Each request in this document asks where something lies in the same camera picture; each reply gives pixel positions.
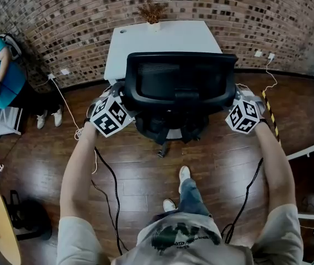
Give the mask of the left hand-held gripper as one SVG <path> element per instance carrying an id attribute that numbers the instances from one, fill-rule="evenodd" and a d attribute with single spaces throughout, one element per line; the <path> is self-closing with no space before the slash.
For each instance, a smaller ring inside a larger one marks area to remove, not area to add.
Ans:
<path id="1" fill-rule="evenodd" d="M 88 120 L 105 137 L 121 131 L 135 120 L 136 111 L 125 105 L 124 85 L 125 82 L 117 82 L 109 86 L 87 110 Z"/>

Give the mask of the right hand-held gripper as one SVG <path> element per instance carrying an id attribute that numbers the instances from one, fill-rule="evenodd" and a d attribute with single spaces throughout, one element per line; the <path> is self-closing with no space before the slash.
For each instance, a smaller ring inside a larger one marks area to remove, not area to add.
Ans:
<path id="1" fill-rule="evenodd" d="M 231 130 L 249 134 L 260 122 L 265 104 L 247 86 L 236 84 L 235 97 L 227 111 L 229 114 L 225 121 Z"/>

